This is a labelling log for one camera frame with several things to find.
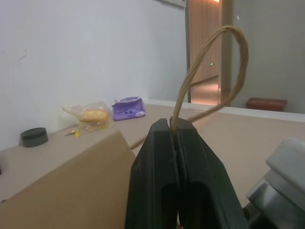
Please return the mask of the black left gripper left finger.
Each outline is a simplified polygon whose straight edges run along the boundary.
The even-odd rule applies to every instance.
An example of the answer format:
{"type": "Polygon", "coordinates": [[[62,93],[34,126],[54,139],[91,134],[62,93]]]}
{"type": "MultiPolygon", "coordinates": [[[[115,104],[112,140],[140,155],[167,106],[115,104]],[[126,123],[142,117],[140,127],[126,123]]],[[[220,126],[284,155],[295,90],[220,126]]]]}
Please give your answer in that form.
{"type": "Polygon", "coordinates": [[[151,125],[131,167],[126,229],[173,229],[178,215],[178,173],[166,119],[151,125]]]}

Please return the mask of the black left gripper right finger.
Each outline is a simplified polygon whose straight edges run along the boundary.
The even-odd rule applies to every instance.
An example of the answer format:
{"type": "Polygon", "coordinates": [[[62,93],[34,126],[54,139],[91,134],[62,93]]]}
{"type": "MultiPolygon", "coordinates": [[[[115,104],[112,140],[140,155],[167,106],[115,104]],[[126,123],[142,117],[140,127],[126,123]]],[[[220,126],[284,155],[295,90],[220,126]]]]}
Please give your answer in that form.
{"type": "Polygon", "coordinates": [[[179,119],[174,143],[184,229],[247,229],[249,225],[224,164],[193,124],[179,119]]]}

